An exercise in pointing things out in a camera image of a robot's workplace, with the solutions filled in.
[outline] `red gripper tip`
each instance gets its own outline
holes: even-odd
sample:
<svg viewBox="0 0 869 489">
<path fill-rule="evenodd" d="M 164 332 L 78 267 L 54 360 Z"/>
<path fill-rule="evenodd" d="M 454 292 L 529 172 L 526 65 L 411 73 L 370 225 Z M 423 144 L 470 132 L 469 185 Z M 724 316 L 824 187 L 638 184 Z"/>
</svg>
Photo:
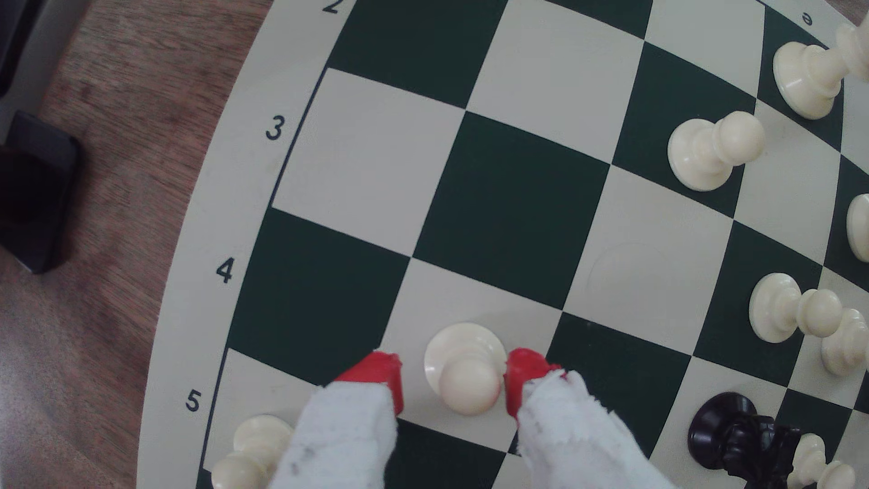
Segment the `red gripper tip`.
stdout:
<svg viewBox="0 0 869 489">
<path fill-rule="evenodd" d="M 404 410 L 404 394 L 401 393 L 401 360 L 395 353 L 371 352 L 335 380 L 386 384 L 392 392 L 395 416 Z"/>
<path fill-rule="evenodd" d="M 561 365 L 549 364 L 543 355 L 528 348 L 516 348 L 507 356 L 504 386 L 507 389 L 507 414 L 516 417 L 522 406 L 522 386 L 532 378 L 544 377 Z"/>
</svg>

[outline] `dark green square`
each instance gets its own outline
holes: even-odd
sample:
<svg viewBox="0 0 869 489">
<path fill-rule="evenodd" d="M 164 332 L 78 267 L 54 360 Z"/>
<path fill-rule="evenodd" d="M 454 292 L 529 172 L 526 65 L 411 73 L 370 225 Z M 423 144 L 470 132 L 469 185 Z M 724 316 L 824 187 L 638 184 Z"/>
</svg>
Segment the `dark green square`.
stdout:
<svg viewBox="0 0 869 489">
<path fill-rule="evenodd" d="M 860 393 L 857 395 L 857 403 L 854 404 L 854 409 L 869 414 L 869 373 L 863 374 L 863 385 L 860 387 Z"/>
<path fill-rule="evenodd" d="M 652 0 L 549 0 L 562 7 L 596 18 L 615 28 L 634 34 L 642 39 L 646 36 Z"/>
<path fill-rule="evenodd" d="M 386 467 L 386 489 L 487 489 L 504 452 L 398 420 L 398 441 Z"/>
<path fill-rule="evenodd" d="M 546 356 L 576 370 L 588 392 L 616 414 L 651 456 L 691 357 L 566 312 Z"/>
<path fill-rule="evenodd" d="M 517 431 L 515 435 L 513 435 L 513 441 L 510 442 L 510 448 L 507 450 L 507 453 L 512 453 L 513 455 L 519 455 L 519 432 Z"/>
<path fill-rule="evenodd" d="M 465 107 L 507 0 L 357 0 L 328 66 Z"/>
<path fill-rule="evenodd" d="M 766 7 L 766 20 L 763 28 L 763 51 L 760 57 L 760 83 L 758 98 L 775 110 L 785 114 L 797 124 L 808 129 L 838 151 L 842 146 L 842 113 L 845 107 L 845 89 L 836 96 L 830 114 L 816 121 L 804 119 L 785 102 L 775 83 L 773 57 L 775 51 L 791 41 L 803 44 L 817 44 L 826 47 L 814 36 L 804 31 L 779 12 Z"/>
<path fill-rule="evenodd" d="M 646 43 L 613 164 L 733 217 L 744 167 L 734 168 L 714 191 L 693 191 L 670 169 L 667 142 L 689 119 L 716 122 L 733 111 L 754 113 L 754 105 L 754 97 L 744 91 Z"/>
<path fill-rule="evenodd" d="M 466 113 L 414 256 L 561 308 L 608 169 Z"/>
<path fill-rule="evenodd" d="M 869 193 L 869 175 L 846 157 L 842 157 L 824 266 L 869 291 L 869 264 L 854 256 L 847 234 L 848 207 L 855 197 L 863 193 Z"/>
<path fill-rule="evenodd" d="M 377 348 L 409 258 L 269 209 L 229 348 L 326 385 Z"/>
<path fill-rule="evenodd" d="M 734 222 L 694 356 L 787 386 L 803 333 L 797 330 L 778 344 L 758 338 L 748 321 L 748 301 L 769 273 L 790 275 L 804 291 L 818 287 L 820 271 L 809 258 Z"/>
<path fill-rule="evenodd" d="M 196 478 L 196 489 L 214 489 L 211 485 L 211 472 L 199 468 L 199 476 Z"/>
<path fill-rule="evenodd" d="M 795 426 L 803 433 L 820 436 L 829 463 L 833 461 L 850 418 L 851 410 L 844 406 L 788 389 L 775 420 L 782 425 Z"/>
</svg>

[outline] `chess pawn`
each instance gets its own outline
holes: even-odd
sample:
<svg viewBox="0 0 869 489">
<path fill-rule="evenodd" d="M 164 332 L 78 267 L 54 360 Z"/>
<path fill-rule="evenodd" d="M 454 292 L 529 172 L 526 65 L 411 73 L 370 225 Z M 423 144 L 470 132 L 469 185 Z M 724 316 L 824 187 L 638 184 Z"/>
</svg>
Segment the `chess pawn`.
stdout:
<svg viewBox="0 0 869 489">
<path fill-rule="evenodd" d="M 214 489 L 263 489 L 293 437 L 293 428 L 270 414 L 241 423 L 232 438 L 234 452 L 211 471 Z"/>
<path fill-rule="evenodd" d="M 851 251 L 858 260 L 869 263 L 869 193 L 851 201 L 846 222 Z"/>
<path fill-rule="evenodd" d="M 781 96 L 807 119 L 830 113 L 842 90 L 842 78 L 852 73 L 869 82 L 869 22 L 858 28 L 843 24 L 836 30 L 836 47 L 829 50 L 790 42 L 773 57 L 773 74 Z"/>
<path fill-rule="evenodd" d="M 842 303 L 826 289 L 799 292 L 796 281 L 784 273 L 770 273 L 754 286 L 748 318 L 755 334 L 769 343 L 781 343 L 799 329 L 826 338 L 839 328 Z"/>
<path fill-rule="evenodd" d="M 673 174 L 694 191 L 721 187 L 734 166 L 754 161 L 763 152 L 766 134 L 748 112 L 735 111 L 713 124 L 691 119 L 679 125 L 667 144 Z"/>
<path fill-rule="evenodd" d="M 857 480 L 854 469 L 848 464 L 834 461 L 828 465 L 824 440 L 807 433 L 799 439 L 793 455 L 793 472 L 787 476 L 787 489 L 799 489 L 815 482 L 818 489 L 853 489 Z"/>
<path fill-rule="evenodd" d="M 840 377 L 853 372 L 866 362 L 869 347 L 869 328 L 856 309 L 845 309 L 839 329 L 821 340 L 820 356 L 824 367 Z"/>
<path fill-rule="evenodd" d="M 423 359 L 428 384 L 444 404 L 465 416 L 482 414 L 494 405 L 506 362 L 507 352 L 498 337 L 474 323 L 438 332 Z"/>
</svg>

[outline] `black object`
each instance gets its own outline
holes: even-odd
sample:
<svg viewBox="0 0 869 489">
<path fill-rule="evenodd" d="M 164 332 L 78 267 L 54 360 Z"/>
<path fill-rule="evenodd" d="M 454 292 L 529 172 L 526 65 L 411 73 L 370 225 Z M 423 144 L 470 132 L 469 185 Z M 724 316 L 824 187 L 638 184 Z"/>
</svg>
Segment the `black object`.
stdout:
<svg viewBox="0 0 869 489">
<path fill-rule="evenodd" d="M 0 245 L 33 273 L 55 264 L 81 153 L 74 137 L 21 111 L 0 147 Z"/>
<path fill-rule="evenodd" d="M 0 0 L 0 97 L 12 85 L 21 51 L 43 0 Z"/>
<path fill-rule="evenodd" d="M 725 469 L 746 489 L 786 489 L 802 431 L 760 416 L 747 397 L 724 392 L 709 399 L 688 428 L 688 451 L 707 469 Z"/>
</svg>

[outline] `number 5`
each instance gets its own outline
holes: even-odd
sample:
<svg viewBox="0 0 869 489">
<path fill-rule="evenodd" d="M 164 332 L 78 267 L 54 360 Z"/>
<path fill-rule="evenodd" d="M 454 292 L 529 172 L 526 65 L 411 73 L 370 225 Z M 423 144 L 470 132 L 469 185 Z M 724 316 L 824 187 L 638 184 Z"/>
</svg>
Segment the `number 5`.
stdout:
<svg viewBox="0 0 869 489">
<path fill-rule="evenodd" d="M 187 406 L 187 409 L 190 410 L 190 412 L 199 411 L 199 401 L 194 396 L 201 396 L 201 395 L 202 395 L 202 393 L 196 389 L 190 390 L 190 395 L 187 396 L 187 400 L 190 402 L 184 403 L 184 405 Z"/>
</svg>

